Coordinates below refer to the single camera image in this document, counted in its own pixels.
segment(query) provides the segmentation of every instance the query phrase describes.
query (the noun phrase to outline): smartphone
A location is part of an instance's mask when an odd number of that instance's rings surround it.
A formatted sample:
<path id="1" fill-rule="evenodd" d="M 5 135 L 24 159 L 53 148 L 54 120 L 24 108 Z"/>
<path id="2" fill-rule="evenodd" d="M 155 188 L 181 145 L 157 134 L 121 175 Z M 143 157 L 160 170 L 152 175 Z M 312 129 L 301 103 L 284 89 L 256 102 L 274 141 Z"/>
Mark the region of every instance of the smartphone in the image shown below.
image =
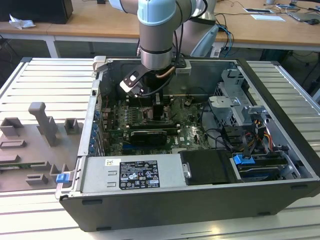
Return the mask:
<path id="1" fill-rule="evenodd" d="M 288 9 L 288 10 L 298 10 L 299 9 L 297 6 L 291 6 L 289 4 L 277 3 L 275 6 L 280 8 L 280 9 Z"/>
<path id="2" fill-rule="evenodd" d="M 248 13 L 273 13 L 269 9 L 259 9 L 259 8 L 244 8 Z"/>

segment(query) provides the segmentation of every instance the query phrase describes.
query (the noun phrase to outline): laptop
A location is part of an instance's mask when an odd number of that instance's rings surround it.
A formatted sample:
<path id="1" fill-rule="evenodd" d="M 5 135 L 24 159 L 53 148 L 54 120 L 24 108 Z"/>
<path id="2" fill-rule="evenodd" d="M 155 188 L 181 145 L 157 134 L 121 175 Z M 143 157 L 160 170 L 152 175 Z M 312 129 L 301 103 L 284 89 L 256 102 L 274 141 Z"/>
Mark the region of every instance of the laptop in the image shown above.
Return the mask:
<path id="1" fill-rule="evenodd" d="M 311 19 L 318 19 L 320 21 L 320 15 L 316 13 L 288 12 L 288 15 L 300 22 L 306 22 Z"/>

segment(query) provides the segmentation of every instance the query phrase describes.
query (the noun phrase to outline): table leg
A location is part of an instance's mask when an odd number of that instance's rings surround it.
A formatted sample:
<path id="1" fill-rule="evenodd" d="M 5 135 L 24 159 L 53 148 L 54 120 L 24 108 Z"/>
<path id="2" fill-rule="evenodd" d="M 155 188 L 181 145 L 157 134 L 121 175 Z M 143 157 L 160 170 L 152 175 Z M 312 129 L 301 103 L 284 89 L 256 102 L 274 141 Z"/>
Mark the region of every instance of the table leg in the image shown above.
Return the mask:
<path id="1" fill-rule="evenodd" d="M 92 41 L 89 41 L 89 50 L 90 50 L 90 53 L 91 54 L 94 54 L 96 51 L 95 51 L 95 45 Z"/>
<path id="2" fill-rule="evenodd" d="M 56 46 L 56 41 L 53 36 L 48 36 L 47 39 L 45 39 L 46 45 L 48 47 L 50 57 L 51 58 L 60 58 L 59 50 Z"/>

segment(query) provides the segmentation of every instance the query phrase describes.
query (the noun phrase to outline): black plastic cover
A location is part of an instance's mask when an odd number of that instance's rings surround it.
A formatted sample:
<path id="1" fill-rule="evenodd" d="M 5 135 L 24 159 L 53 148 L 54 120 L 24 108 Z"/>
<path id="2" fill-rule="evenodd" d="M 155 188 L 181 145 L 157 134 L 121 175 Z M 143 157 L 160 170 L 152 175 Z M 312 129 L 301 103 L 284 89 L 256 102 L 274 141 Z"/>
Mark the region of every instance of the black plastic cover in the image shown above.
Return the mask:
<path id="1" fill-rule="evenodd" d="M 191 178 L 186 184 L 232 184 L 237 178 L 228 152 L 224 149 L 205 149 L 180 152 L 183 164 L 188 164 Z"/>

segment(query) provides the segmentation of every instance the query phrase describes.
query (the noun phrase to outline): blue clip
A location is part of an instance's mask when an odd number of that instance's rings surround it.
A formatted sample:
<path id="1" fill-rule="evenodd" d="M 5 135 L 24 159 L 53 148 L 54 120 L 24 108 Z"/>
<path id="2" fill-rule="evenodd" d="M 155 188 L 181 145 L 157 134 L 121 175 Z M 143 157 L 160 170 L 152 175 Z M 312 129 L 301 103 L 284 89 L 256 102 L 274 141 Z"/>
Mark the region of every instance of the blue clip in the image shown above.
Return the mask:
<path id="1" fill-rule="evenodd" d="M 57 184 L 68 184 L 70 178 L 70 173 L 60 173 L 56 176 L 55 182 Z"/>
<path id="2" fill-rule="evenodd" d="M 255 160 L 253 157 L 244 158 L 242 154 L 237 154 L 233 157 L 233 160 L 236 165 L 238 164 L 255 164 Z"/>

